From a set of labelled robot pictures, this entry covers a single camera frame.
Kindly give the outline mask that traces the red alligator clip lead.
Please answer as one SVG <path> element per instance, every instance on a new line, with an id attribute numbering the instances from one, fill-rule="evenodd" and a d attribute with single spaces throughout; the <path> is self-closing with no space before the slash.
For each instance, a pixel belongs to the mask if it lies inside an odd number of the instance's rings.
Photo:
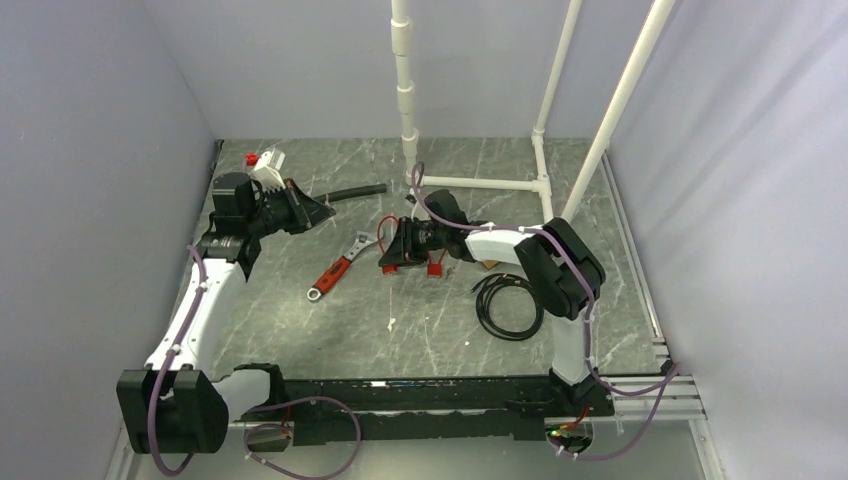
<path id="1" fill-rule="evenodd" d="M 377 224 L 377 244 L 382 253 L 385 253 L 391 244 L 399 220 L 395 215 L 384 216 Z"/>
<path id="2" fill-rule="evenodd" d="M 427 256 L 427 264 L 426 264 L 426 274 L 431 278 L 442 278 L 443 273 L 443 260 L 445 257 L 446 251 L 442 250 L 438 255 L 435 253 L 429 253 Z"/>

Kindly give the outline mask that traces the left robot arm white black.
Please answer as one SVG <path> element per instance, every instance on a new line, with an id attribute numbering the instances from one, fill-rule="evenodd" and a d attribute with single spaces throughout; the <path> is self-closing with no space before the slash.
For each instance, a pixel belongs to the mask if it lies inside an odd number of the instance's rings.
<path id="1" fill-rule="evenodd" d="M 304 233 L 335 215 L 291 178 L 266 187 L 249 174 L 225 173 L 211 184 L 210 225 L 190 246 L 190 282 L 161 343 L 142 368 L 116 385 L 133 450 L 141 454 L 211 454 L 231 422 L 251 410 L 279 417 L 287 392 L 279 366 L 248 363 L 214 381 L 218 338 L 261 254 L 262 239 Z"/>

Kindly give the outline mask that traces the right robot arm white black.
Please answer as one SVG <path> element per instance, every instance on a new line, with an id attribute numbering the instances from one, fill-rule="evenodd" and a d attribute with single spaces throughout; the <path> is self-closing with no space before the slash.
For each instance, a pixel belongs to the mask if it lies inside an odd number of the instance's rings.
<path id="1" fill-rule="evenodd" d="M 599 393 L 591 353 L 593 310 L 606 273 L 571 225 L 556 217 L 522 227 L 470 222 L 446 189 L 423 200 L 427 220 L 402 217 L 378 264 L 411 267 L 444 250 L 466 262 L 496 261 L 520 267 L 534 297 L 554 319 L 551 401 L 574 415 Z"/>

